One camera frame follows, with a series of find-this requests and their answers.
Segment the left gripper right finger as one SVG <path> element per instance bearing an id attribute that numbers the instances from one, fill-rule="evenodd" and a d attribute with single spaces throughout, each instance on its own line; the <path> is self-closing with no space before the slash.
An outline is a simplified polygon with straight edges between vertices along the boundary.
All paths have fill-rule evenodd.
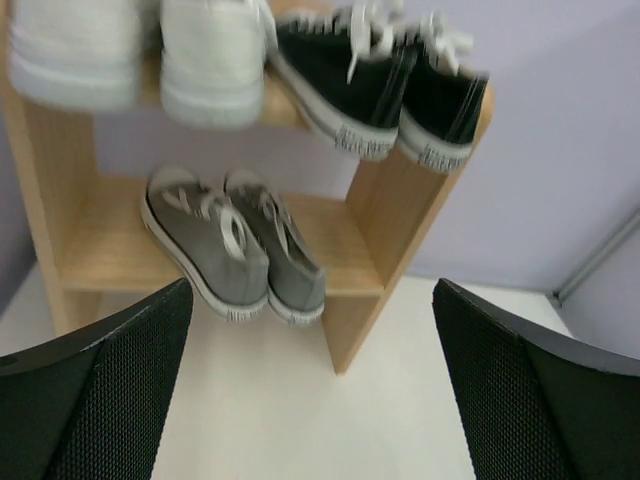
<path id="1" fill-rule="evenodd" d="M 447 279 L 432 307 L 476 478 L 638 478 L 638 360 Z"/>

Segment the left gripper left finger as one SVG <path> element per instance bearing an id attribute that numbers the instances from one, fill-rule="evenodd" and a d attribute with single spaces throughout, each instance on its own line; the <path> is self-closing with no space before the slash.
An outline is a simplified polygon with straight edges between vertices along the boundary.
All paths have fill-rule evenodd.
<path id="1" fill-rule="evenodd" d="M 1 359 L 4 479 L 151 477 L 192 318 L 179 279 Z"/>

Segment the grey canvas sneaker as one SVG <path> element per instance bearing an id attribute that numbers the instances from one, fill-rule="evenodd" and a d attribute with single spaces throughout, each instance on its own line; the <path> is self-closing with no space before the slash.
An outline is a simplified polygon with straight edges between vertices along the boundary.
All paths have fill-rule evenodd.
<path id="1" fill-rule="evenodd" d="M 222 191 L 184 168 L 160 167 L 147 179 L 140 211 L 147 230 L 217 314 L 245 322 L 266 306 L 268 256 Z"/>
<path id="2" fill-rule="evenodd" d="M 314 258 L 280 194 L 248 170 L 232 170 L 223 191 L 244 216 L 269 258 L 268 301 L 285 322 L 308 326 L 326 300 L 326 273 Z"/>

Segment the black canvas sneaker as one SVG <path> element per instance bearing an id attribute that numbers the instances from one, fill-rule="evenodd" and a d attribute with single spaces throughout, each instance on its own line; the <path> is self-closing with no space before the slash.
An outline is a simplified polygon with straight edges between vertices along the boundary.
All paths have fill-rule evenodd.
<path id="1" fill-rule="evenodd" d="M 385 159 L 398 137 L 416 55 L 397 45 L 379 4 L 292 8 L 276 17 L 275 27 L 278 46 L 269 62 L 310 126 L 338 150 Z"/>
<path id="2" fill-rule="evenodd" d="M 402 100 L 399 147 L 431 171 L 456 171 L 471 155 L 489 75 L 461 66 L 459 56 L 473 49 L 473 38 L 450 28 L 438 12 L 399 39 L 417 54 Z"/>

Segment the white sneaker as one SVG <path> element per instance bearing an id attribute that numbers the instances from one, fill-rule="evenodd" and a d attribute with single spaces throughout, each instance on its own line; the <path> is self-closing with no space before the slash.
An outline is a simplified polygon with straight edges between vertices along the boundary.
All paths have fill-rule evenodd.
<path id="1" fill-rule="evenodd" d="M 13 1 L 8 76 L 30 100 L 79 111 L 137 103 L 157 1 Z"/>
<path id="2" fill-rule="evenodd" d="M 264 65 L 277 47 L 267 1 L 164 1 L 161 103 L 197 128 L 242 129 L 264 107 Z"/>

